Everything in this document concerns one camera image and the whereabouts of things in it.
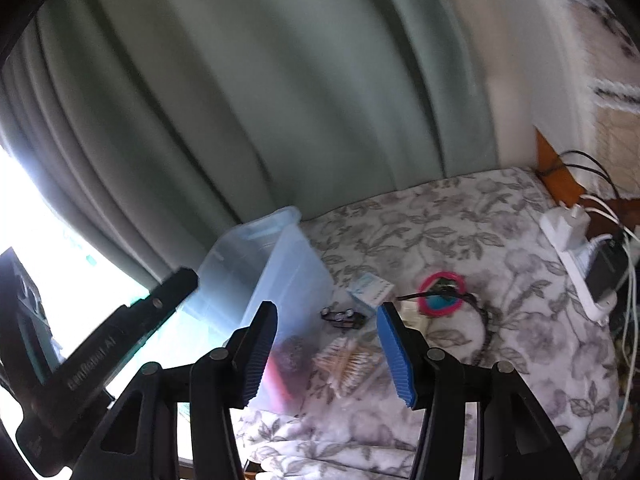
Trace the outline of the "cotton swabs bag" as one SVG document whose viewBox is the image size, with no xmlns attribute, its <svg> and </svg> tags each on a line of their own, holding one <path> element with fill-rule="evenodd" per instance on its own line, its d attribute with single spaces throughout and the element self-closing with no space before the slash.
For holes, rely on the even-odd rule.
<svg viewBox="0 0 640 480">
<path fill-rule="evenodd" d="M 328 384 L 339 398 L 352 396 L 382 370 L 379 348 L 357 339 L 338 337 L 313 358 L 314 366 L 328 374 Z"/>
</svg>

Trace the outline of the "blue white medicine box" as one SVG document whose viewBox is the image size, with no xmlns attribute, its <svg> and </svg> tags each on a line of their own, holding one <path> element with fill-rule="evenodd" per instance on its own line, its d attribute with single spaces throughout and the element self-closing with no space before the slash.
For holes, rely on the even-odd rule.
<svg viewBox="0 0 640 480">
<path fill-rule="evenodd" d="M 373 313 L 385 301 L 391 300 L 395 285 L 371 272 L 364 272 L 348 286 L 349 295 L 363 312 Z"/>
</svg>

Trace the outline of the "floral grey white blanket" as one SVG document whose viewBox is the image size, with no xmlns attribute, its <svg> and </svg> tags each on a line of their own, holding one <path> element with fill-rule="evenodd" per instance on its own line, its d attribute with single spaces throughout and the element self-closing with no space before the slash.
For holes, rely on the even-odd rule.
<svg viewBox="0 0 640 480">
<path fill-rule="evenodd" d="M 427 323 L 429 344 L 465 363 L 511 363 L 559 431 L 582 478 L 605 476 L 618 419 L 617 362 L 605 327 L 586 318 L 541 231 L 552 205 L 529 170 L 492 170 L 408 188 L 306 221 L 328 268 L 334 308 L 352 304 L 364 272 L 416 292 L 433 274 L 462 277 L 476 306 Z M 242 460 L 266 479 L 405 479 L 422 424 L 381 372 L 340 398 L 310 376 L 296 417 L 246 410 L 235 419 Z"/>
</svg>

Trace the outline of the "black headband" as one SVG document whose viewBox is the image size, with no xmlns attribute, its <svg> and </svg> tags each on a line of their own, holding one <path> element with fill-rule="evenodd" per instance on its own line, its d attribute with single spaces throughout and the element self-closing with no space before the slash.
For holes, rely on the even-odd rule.
<svg viewBox="0 0 640 480">
<path fill-rule="evenodd" d="M 492 307 L 472 292 L 461 296 L 462 305 L 450 315 L 431 318 L 418 310 L 419 292 L 397 298 L 402 322 L 414 328 L 431 347 L 451 351 L 464 364 L 487 366 L 494 342 Z"/>
</svg>

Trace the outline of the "clear plastic storage bin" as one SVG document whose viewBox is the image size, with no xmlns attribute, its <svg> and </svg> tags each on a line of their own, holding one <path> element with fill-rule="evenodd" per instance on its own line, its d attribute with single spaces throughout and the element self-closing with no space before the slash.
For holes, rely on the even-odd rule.
<svg viewBox="0 0 640 480">
<path fill-rule="evenodd" d="M 180 307 L 191 334 L 211 347 L 250 324 L 262 302 L 277 307 L 276 338 L 250 407 L 288 416 L 302 411 L 311 358 L 320 347 L 320 312 L 333 292 L 300 218 L 288 206 L 224 234 L 198 269 L 198 289 Z"/>
</svg>

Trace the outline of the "white charger plug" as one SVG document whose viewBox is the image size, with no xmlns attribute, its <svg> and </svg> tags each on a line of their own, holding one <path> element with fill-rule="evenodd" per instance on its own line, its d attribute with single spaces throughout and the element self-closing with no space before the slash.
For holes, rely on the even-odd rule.
<svg viewBox="0 0 640 480">
<path fill-rule="evenodd" d="M 570 208 L 552 208 L 540 218 L 542 232 L 557 252 L 567 252 L 582 246 L 586 241 L 589 223 L 589 214 L 578 204 Z"/>
</svg>

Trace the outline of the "grey-green curtain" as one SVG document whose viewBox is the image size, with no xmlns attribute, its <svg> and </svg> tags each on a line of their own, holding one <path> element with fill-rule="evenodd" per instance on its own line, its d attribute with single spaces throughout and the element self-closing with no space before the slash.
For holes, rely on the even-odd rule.
<svg viewBox="0 0 640 480">
<path fill-rule="evenodd" d="M 450 0 L 1 0 L 1 144 L 145 287 L 275 209 L 498 166 Z"/>
</svg>

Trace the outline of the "black toy car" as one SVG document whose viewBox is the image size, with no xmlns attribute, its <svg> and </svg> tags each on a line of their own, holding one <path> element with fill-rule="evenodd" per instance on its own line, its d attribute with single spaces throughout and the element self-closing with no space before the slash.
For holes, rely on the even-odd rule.
<svg viewBox="0 0 640 480">
<path fill-rule="evenodd" d="M 352 309 L 334 311 L 331 308 L 324 308 L 320 316 L 323 321 L 339 330 L 360 330 L 367 323 L 367 317 L 364 314 Z"/>
</svg>

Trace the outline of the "black phone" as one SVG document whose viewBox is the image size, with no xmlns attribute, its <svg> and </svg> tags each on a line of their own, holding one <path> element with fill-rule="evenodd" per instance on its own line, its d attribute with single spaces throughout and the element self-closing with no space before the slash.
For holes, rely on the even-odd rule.
<svg viewBox="0 0 640 480">
<path fill-rule="evenodd" d="M 627 269 L 628 255 L 621 240 L 610 238 L 599 245 L 585 278 L 592 300 L 599 302 L 614 292 Z"/>
</svg>

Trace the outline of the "pink round pocket mirror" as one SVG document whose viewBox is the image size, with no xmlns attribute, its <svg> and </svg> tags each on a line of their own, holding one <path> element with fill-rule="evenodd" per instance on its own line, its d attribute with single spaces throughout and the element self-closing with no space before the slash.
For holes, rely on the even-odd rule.
<svg viewBox="0 0 640 480">
<path fill-rule="evenodd" d="M 449 271 L 434 273 L 419 289 L 418 310 L 431 318 L 450 315 L 461 307 L 461 296 L 465 293 L 465 282 L 459 274 Z"/>
</svg>

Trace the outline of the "white power strip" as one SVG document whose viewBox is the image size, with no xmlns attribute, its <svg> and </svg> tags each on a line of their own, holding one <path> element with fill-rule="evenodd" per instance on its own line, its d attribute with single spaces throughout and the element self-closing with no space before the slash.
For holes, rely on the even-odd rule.
<svg viewBox="0 0 640 480">
<path fill-rule="evenodd" d="M 616 305 L 616 291 L 609 292 L 599 302 L 594 302 L 585 283 L 585 278 L 594 252 L 599 245 L 610 238 L 613 238 L 611 234 L 599 235 L 591 240 L 586 237 L 586 241 L 582 246 L 567 252 L 556 252 L 574 286 L 586 317 L 601 326 L 605 326 L 608 322 L 608 316 Z"/>
</svg>

